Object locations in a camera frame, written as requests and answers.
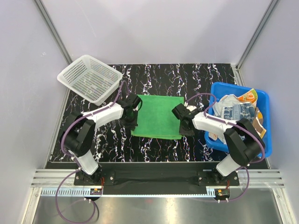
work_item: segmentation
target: green cloth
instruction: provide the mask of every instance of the green cloth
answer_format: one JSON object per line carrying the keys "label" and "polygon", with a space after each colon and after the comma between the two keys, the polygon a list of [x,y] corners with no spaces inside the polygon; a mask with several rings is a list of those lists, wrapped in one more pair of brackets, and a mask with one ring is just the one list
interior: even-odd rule
{"label": "green cloth", "polygon": [[178,134],[180,121],[171,112],[179,104],[184,104],[183,97],[138,95],[142,108],[138,110],[137,124],[133,136],[157,139],[181,139]]}

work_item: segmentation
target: white plastic basket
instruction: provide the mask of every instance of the white plastic basket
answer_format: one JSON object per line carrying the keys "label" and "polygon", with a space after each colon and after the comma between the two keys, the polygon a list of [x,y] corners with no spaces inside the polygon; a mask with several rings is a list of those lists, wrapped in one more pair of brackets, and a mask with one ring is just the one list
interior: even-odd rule
{"label": "white plastic basket", "polygon": [[101,105],[118,87],[122,74],[89,55],[67,66],[57,80],[89,102]]}

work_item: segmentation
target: marble pattern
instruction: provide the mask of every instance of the marble pattern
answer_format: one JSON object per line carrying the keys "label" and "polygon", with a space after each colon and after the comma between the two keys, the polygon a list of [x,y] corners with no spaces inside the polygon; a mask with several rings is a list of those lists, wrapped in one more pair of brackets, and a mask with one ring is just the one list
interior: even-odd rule
{"label": "marble pattern", "polygon": [[[182,96],[186,99],[199,92],[210,92],[213,82],[235,83],[230,64],[127,64],[111,65],[123,74],[133,93],[143,95]],[[111,102],[114,92],[103,105]],[[197,98],[191,104],[208,106],[208,98]],[[87,112],[99,108],[70,92],[63,120],[74,111]],[[100,162],[150,162],[150,161],[219,161],[226,154],[206,146],[204,132],[180,140],[162,140],[131,136],[130,130],[118,120],[99,128],[94,134],[91,148]],[[56,142],[50,161],[71,162]]]}

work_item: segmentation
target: white backdrop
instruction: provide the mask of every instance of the white backdrop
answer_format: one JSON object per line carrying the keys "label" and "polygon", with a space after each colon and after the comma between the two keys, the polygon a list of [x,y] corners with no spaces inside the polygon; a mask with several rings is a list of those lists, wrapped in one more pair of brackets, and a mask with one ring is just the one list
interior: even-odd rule
{"label": "white backdrop", "polygon": [[237,63],[271,0],[43,0],[72,59]]}
{"label": "white backdrop", "polygon": [[0,18],[0,223],[18,224],[47,160],[67,63],[33,0],[1,1]]}
{"label": "white backdrop", "polygon": [[285,183],[299,221],[298,84],[299,2],[280,1],[241,67],[247,86],[270,97],[273,152],[269,157]]}

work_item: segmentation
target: blue bin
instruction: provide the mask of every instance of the blue bin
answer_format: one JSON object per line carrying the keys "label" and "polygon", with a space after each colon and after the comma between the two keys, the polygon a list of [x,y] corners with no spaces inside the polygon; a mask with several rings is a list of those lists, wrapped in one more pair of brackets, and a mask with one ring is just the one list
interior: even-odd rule
{"label": "blue bin", "polygon": [[[235,94],[236,96],[241,96],[244,93],[251,90],[251,88],[227,84],[227,83],[213,83],[211,88],[211,93],[214,94],[217,98],[217,102],[225,96],[229,94]],[[256,90],[257,92],[257,104],[256,106],[260,109],[260,112],[263,114],[263,127],[267,130],[266,134],[263,137],[263,141],[266,145],[265,149],[265,157],[268,157],[272,153],[272,139],[271,139],[271,123],[270,123],[270,103],[269,96],[266,92],[261,90]],[[210,98],[210,105],[214,102],[214,98]],[[208,111],[209,114],[214,115],[214,111],[212,108]],[[219,139],[216,141],[209,138],[209,132],[205,133],[206,145],[210,148],[220,150],[223,152],[229,152],[228,146],[223,144]]]}

